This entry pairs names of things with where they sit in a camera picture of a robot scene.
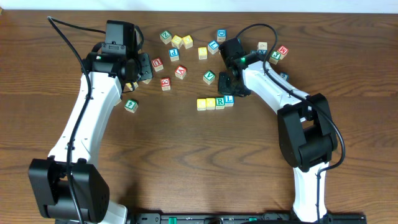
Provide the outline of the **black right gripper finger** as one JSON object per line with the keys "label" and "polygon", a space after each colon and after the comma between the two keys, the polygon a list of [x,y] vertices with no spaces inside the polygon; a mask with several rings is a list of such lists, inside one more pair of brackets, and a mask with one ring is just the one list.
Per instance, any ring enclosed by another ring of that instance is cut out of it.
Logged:
{"label": "black right gripper finger", "polygon": [[219,73],[218,93],[220,95],[232,95],[233,94],[233,88],[231,87],[231,79],[226,72]]}
{"label": "black right gripper finger", "polygon": [[148,53],[141,53],[138,55],[140,62],[140,78],[139,80],[149,80],[153,78],[152,63]]}

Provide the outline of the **blue l block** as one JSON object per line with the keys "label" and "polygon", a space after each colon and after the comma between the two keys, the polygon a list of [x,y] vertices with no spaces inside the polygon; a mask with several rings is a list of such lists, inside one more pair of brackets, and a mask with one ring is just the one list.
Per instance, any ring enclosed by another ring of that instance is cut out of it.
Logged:
{"label": "blue l block", "polygon": [[224,96],[224,105],[225,105],[225,107],[232,107],[234,105],[234,96],[225,95]]}
{"label": "blue l block", "polygon": [[214,55],[215,53],[217,53],[217,51],[219,51],[219,43],[217,43],[216,40],[212,40],[211,42],[208,43],[207,48],[209,53],[211,53],[212,55]]}

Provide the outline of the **green R wooden block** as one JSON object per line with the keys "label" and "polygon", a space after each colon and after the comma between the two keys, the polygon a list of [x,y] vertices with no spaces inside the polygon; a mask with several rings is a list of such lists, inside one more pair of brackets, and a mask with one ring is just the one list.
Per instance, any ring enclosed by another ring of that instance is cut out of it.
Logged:
{"label": "green R wooden block", "polygon": [[224,98],[223,97],[215,98],[215,102],[216,102],[216,106],[215,106],[216,110],[222,110],[222,109],[225,108],[225,102],[224,102]]}

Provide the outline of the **yellow O wooden block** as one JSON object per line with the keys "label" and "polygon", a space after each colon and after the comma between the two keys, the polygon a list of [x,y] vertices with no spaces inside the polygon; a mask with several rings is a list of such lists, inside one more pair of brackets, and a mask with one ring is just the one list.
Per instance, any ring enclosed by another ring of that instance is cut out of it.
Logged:
{"label": "yellow O wooden block", "polygon": [[214,110],[216,107],[216,99],[215,98],[207,98],[206,99],[206,109]]}

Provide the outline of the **yellow C wooden block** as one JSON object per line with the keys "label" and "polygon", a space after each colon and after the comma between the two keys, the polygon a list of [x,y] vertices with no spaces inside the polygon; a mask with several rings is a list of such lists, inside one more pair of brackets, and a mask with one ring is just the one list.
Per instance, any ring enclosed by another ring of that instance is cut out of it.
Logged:
{"label": "yellow C wooden block", "polygon": [[198,111],[205,111],[206,110],[206,99],[205,98],[197,99],[197,110]]}

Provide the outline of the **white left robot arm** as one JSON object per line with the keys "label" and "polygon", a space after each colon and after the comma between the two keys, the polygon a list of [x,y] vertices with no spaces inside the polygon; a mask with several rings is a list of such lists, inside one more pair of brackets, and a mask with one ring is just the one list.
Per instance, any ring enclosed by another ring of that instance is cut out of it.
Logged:
{"label": "white left robot arm", "polygon": [[33,159],[28,176],[44,218],[57,223],[126,223],[127,208],[110,201],[97,170],[104,130],[126,83],[151,79],[147,53],[91,52],[83,60],[80,91],[65,129],[46,159]]}

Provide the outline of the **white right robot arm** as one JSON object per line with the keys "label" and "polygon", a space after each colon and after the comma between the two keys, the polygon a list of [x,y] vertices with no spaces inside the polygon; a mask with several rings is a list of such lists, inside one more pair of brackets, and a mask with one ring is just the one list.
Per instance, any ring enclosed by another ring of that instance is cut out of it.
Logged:
{"label": "white right robot arm", "polygon": [[321,222],[326,216],[325,174],[332,168],[332,152],[343,144],[327,99],[292,86],[259,53],[242,51],[221,57],[227,72],[219,75],[219,93],[244,97],[254,92],[273,109],[279,147],[294,172],[294,215],[301,222]]}

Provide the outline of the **red U block left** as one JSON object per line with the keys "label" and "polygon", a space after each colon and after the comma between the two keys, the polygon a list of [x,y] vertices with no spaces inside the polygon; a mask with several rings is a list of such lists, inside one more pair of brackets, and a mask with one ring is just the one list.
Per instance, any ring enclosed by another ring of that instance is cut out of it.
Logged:
{"label": "red U block left", "polygon": [[152,64],[153,69],[156,72],[159,72],[164,69],[164,64],[162,63],[162,60],[160,59],[160,57],[151,60],[151,64]]}

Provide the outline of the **green N wooden block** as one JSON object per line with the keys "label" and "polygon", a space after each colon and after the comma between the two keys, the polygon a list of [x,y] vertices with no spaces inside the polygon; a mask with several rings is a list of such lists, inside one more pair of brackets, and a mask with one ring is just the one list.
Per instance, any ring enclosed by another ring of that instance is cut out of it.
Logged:
{"label": "green N wooden block", "polygon": [[151,80],[152,79],[146,79],[146,80],[143,80],[142,83],[149,84],[151,82]]}

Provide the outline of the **green V block centre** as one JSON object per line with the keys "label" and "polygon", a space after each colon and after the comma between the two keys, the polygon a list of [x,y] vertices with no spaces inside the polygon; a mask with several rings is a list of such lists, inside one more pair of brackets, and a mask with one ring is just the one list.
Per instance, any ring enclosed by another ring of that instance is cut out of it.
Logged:
{"label": "green V block centre", "polygon": [[210,85],[211,83],[214,82],[216,75],[211,71],[208,70],[207,72],[205,72],[204,76],[203,76],[203,81]]}

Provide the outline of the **yellow K wooden block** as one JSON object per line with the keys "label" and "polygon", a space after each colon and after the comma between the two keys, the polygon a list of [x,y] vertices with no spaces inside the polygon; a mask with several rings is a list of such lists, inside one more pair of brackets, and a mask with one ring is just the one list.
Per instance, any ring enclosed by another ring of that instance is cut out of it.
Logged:
{"label": "yellow K wooden block", "polygon": [[139,86],[139,85],[138,85],[137,82],[126,83],[126,87],[128,88],[129,91],[134,91],[138,86]]}

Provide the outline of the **blue P wooden block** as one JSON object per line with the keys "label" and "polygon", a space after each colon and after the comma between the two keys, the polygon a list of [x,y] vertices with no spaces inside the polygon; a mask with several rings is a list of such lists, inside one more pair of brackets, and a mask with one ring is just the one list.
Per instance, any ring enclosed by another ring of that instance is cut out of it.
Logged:
{"label": "blue P wooden block", "polygon": [[178,61],[179,60],[178,49],[176,49],[176,48],[169,49],[169,57],[170,57],[171,62]]}

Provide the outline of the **green Z wooden block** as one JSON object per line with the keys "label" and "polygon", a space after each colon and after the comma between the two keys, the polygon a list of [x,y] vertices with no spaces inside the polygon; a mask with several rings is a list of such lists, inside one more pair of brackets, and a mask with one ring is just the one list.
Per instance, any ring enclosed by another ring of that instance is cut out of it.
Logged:
{"label": "green Z wooden block", "polygon": [[167,45],[172,41],[172,34],[168,30],[164,30],[160,33],[160,39],[165,45]]}

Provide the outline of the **red A wooden block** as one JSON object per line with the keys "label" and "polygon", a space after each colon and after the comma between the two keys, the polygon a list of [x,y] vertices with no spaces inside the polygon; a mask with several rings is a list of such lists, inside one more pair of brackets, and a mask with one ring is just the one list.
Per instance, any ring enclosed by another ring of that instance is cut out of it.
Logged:
{"label": "red A wooden block", "polygon": [[175,69],[175,76],[181,80],[185,78],[186,74],[187,74],[187,69],[184,66],[179,65]]}

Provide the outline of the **green 4 wooden block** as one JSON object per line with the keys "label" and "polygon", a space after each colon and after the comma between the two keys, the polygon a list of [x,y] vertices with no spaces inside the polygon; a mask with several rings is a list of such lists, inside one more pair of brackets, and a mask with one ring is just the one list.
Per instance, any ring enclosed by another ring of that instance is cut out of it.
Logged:
{"label": "green 4 wooden block", "polygon": [[126,104],[124,105],[124,109],[129,112],[135,113],[136,110],[138,109],[137,101],[127,100]]}

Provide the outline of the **yellow block beside Z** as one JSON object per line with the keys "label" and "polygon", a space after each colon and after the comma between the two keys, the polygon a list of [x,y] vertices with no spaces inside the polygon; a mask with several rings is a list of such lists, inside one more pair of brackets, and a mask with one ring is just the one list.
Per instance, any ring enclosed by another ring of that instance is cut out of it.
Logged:
{"label": "yellow block beside Z", "polygon": [[183,45],[183,40],[180,36],[174,35],[171,40],[172,47],[179,49]]}

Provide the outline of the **yellow S wooden block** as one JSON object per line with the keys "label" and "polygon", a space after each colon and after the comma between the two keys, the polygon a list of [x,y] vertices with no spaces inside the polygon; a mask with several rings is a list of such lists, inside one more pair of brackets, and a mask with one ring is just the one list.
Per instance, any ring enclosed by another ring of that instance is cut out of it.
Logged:
{"label": "yellow S wooden block", "polygon": [[199,47],[198,48],[198,58],[200,60],[206,60],[207,59],[207,48],[206,47]]}

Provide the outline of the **blue X wooden block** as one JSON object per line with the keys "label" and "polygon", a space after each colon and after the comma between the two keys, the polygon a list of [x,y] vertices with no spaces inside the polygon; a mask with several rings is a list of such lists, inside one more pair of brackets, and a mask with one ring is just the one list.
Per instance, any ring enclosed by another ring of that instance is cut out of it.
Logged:
{"label": "blue X wooden block", "polygon": [[258,42],[257,52],[261,55],[267,54],[267,42]]}

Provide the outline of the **green J wooden block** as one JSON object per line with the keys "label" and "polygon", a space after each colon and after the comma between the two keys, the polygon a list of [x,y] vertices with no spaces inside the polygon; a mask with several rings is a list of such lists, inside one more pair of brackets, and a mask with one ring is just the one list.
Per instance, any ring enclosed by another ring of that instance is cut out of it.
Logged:
{"label": "green J wooden block", "polygon": [[272,64],[274,64],[274,65],[277,65],[277,63],[278,63],[278,61],[280,60],[280,58],[281,58],[281,53],[279,53],[278,51],[273,51],[272,53],[271,53],[271,56],[270,56],[270,58],[269,58],[269,63],[272,63]]}

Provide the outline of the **blue 2 wooden block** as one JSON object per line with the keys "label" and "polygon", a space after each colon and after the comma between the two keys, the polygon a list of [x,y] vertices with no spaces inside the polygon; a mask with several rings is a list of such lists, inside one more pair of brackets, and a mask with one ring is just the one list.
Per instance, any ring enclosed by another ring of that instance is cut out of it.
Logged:
{"label": "blue 2 wooden block", "polygon": [[281,73],[280,73],[280,76],[281,76],[284,80],[286,80],[286,81],[289,80],[289,75],[288,75],[287,73],[281,72]]}

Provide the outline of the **yellow Q wooden block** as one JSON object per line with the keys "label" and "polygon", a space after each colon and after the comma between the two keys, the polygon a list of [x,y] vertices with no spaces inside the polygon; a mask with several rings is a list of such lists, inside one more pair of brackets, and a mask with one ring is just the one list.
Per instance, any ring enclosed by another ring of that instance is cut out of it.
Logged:
{"label": "yellow Q wooden block", "polygon": [[182,40],[183,40],[183,45],[186,49],[193,47],[193,39],[191,35],[186,35],[185,37],[182,38]]}

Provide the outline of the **blue D block top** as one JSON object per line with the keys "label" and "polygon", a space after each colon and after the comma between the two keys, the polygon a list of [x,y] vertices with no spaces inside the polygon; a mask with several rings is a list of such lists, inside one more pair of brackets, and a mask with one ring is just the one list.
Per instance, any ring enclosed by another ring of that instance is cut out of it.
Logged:
{"label": "blue D block top", "polygon": [[224,42],[226,40],[226,29],[218,29],[216,38],[217,42]]}

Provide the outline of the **red M wooden block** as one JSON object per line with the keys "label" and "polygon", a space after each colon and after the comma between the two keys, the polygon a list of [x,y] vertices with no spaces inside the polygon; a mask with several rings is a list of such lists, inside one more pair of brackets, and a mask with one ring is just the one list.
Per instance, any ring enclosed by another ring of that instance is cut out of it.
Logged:
{"label": "red M wooden block", "polygon": [[280,53],[280,60],[283,60],[284,57],[288,54],[289,50],[287,47],[285,47],[284,45],[281,45],[278,49],[277,52]]}

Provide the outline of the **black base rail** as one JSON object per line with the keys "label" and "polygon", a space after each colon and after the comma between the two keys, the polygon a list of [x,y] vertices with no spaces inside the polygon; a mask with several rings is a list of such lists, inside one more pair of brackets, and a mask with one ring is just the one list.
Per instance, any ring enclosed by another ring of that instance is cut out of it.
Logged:
{"label": "black base rail", "polygon": [[137,213],[127,216],[128,224],[239,224],[239,223],[327,223],[327,224],[367,224],[365,215],[317,213],[294,210],[263,214],[166,214]]}

